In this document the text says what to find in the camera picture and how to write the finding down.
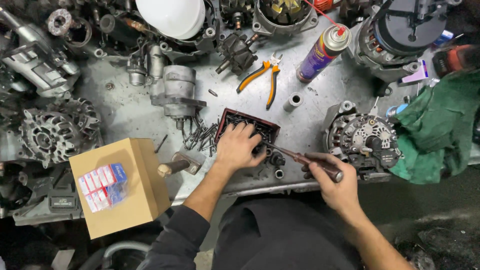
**hand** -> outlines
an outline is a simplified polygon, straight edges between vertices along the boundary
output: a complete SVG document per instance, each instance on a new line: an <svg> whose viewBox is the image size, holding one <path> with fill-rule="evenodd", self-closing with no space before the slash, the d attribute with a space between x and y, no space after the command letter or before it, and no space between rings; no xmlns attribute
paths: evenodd
<svg viewBox="0 0 480 270"><path fill-rule="evenodd" d="M241 168L255 167L266 156L266 148L255 157L252 150L262 141L262 136L256 134L251 137L255 126L239 123L237 126L229 124L216 147L216 161L226 170L234 173Z"/></svg>
<svg viewBox="0 0 480 270"><path fill-rule="evenodd" d="M352 165L344 163L330 154L310 153L305 154L305 156L310 159L325 160L342 170L343 180L335 184L315 162L310 163L308 168L305 166L302 168L303 172L307 172L304 178L308 179L312 175L315 177L320 184L325 202L337 211L347 223L363 218L365 214L360 207L358 197L357 170Z"/></svg>

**green cloth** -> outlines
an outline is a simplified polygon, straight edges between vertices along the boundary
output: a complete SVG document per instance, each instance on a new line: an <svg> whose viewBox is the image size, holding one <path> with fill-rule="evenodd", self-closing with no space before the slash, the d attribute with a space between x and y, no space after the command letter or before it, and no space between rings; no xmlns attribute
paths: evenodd
<svg viewBox="0 0 480 270"><path fill-rule="evenodd" d="M440 182L445 166L452 175L468 165L475 112L480 105L480 72L449 74L396 115L400 159L390 171L414 184Z"/></svg>

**brown cardboard box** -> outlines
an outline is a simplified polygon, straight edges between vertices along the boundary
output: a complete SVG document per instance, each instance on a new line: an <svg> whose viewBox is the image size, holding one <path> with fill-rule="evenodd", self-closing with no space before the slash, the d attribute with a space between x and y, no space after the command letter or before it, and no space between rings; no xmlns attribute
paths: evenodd
<svg viewBox="0 0 480 270"><path fill-rule="evenodd" d="M171 205L165 181L156 172L158 159L151 139L124 139L70 158L77 190L81 190L80 176L111 163L122 164L128 195L112 209L92 213L80 194L91 239L153 221Z"/></svg>

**wire cutters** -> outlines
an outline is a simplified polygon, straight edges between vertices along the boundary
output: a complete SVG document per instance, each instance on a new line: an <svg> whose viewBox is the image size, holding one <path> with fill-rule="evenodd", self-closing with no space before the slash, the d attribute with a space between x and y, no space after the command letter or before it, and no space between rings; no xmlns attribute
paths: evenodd
<svg viewBox="0 0 480 270"><path fill-rule="evenodd" d="M256 77L260 76L263 74L265 71L267 71L270 66L272 66L272 88L270 89L270 96L268 97L267 101L267 110L270 109L272 106L272 103L275 99L275 94L276 94L276 76L280 72L280 69L278 68L278 63L282 60L283 54L280 55L280 57L276 57L276 52L272 54L272 57L270 58L270 61L267 61L262 64L262 67L248 75L243 81L240 83L239 87L237 88L237 93L240 93L253 79Z"/></svg>

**screwdriver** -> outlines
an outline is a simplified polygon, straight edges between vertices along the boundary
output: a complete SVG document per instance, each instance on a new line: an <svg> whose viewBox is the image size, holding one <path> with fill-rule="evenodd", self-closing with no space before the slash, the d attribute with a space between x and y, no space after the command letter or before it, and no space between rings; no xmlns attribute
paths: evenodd
<svg viewBox="0 0 480 270"><path fill-rule="evenodd" d="M339 183L343 180L343 172L337 168L335 165L328 163L325 160L319 160L319 159L309 159L305 157L304 155L300 153L294 153L292 151L286 150L284 148L275 146L269 142L262 141L264 144L266 144L269 147L275 148L278 151L284 153L285 155L292 157L295 162L298 162L300 164L303 164L305 166L308 166L312 162L316 162L318 166L320 166L325 173L332 179L334 183Z"/></svg>

